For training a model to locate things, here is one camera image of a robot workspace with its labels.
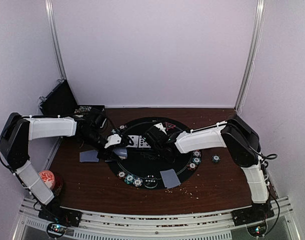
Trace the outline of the grey card deck box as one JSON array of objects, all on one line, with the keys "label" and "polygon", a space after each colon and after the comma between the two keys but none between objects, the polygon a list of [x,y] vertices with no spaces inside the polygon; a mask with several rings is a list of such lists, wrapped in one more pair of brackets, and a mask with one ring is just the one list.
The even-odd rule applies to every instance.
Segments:
[{"label": "grey card deck box", "polygon": [[128,157],[128,151],[126,147],[115,147],[113,152],[121,159],[125,160]]}]

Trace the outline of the nine of spades card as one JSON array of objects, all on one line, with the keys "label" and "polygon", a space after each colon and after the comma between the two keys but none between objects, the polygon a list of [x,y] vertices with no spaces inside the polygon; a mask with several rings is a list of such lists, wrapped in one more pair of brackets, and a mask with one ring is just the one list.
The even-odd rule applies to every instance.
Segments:
[{"label": "nine of spades card", "polygon": [[142,135],[139,136],[138,147],[139,148],[148,148],[148,149],[151,148],[151,146],[146,142],[145,138]]}]

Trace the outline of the red triangle marker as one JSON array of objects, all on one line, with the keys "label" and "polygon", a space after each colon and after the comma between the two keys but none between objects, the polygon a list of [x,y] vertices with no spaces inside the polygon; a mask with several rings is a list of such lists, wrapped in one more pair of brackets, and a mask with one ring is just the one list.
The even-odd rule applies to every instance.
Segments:
[{"label": "red triangle marker", "polygon": [[172,124],[172,123],[169,123],[169,122],[166,122],[165,127],[166,127],[166,131],[169,131],[171,129],[174,129],[176,127],[176,125]]}]

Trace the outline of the dealt card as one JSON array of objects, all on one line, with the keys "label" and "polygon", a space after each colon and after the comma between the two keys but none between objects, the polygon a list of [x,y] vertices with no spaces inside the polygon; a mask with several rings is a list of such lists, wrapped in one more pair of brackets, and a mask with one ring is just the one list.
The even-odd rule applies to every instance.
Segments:
[{"label": "dealt card", "polygon": [[172,189],[181,185],[174,169],[160,171],[160,175],[166,189]]}]

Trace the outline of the white blue chip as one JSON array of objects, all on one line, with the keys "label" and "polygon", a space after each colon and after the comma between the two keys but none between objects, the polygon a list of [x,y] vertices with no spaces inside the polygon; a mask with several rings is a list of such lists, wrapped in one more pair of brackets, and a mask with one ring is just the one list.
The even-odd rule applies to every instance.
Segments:
[{"label": "white blue chip", "polygon": [[133,185],[135,187],[140,187],[142,184],[143,184],[143,180],[139,177],[137,177],[133,180]]},{"label": "white blue chip", "polygon": [[199,151],[194,151],[193,155],[196,156],[196,157],[199,157],[201,155],[201,153]]}]

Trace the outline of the two of spades card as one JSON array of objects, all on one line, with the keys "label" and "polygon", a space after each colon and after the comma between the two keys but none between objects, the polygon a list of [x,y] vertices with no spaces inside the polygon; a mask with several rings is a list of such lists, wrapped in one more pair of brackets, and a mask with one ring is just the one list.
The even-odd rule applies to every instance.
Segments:
[{"label": "two of spades card", "polygon": [[128,135],[130,141],[129,145],[127,145],[128,148],[137,148],[139,145],[139,136],[138,135]]}]

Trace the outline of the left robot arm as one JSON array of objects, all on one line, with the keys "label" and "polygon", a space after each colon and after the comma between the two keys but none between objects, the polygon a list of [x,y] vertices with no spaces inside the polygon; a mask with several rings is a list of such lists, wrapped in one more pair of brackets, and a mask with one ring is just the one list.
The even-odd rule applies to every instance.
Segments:
[{"label": "left robot arm", "polygon": [[103,136],[101,127],[110,119],[101,111],[90,110],[66,115],[21,115],[12,112],[0,134],[0,161],[19,180],[23,187],[43,206],[53,222],[60,222],[64,210],[53,203],[55,197],[43,182],[38,171],[46,157],[62,137],[77,137],[97,149],[99,157],[120,161],[124,155],[116,148],[133,145],[134,141],[118,129]]}]

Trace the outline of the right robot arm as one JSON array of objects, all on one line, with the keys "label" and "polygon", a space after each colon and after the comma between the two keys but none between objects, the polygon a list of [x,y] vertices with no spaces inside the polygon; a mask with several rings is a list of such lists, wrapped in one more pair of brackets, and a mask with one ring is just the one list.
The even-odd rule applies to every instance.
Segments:
[{"label": "right robot arm", "polygon": [[263,155],[258,134],[237,115],[228,120],[199,129],[167,133],[166,128],[154,124],[143,139],[164,160],[173,162],[179,154],[197,150],[226,148],[246,177],[251,200],[255,204],[249,209],[249,217],[259,221],[268,213],[268,179],[264,167],[265,160],[274,160],[277,155]]}]

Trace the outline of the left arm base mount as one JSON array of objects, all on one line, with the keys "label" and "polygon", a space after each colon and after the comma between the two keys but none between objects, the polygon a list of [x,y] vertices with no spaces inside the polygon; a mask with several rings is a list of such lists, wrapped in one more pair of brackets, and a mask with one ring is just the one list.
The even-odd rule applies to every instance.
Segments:
[{"label": "left arm base mount", "polygon": [[38,213],[40,219],[49,221],[46,226],[46,233],[54,240],[63,237],[70,227],[78,227],[82,218],[81,211],[66,208],[61,208],[60,210],[60,216],[50,213],[45,209],[40,210]]}]

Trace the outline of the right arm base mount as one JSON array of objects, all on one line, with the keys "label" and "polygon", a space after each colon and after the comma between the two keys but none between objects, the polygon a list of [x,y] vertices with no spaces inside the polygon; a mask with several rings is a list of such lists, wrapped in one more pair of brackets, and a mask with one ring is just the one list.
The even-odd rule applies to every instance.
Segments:
[{"label": "right arm base mount", "polygon": [[255,238],[262,238],[268,232],[267,219],[275,216],[272,209],[248,207],[231,212],[234,225],[246,225],[247,233]]}]

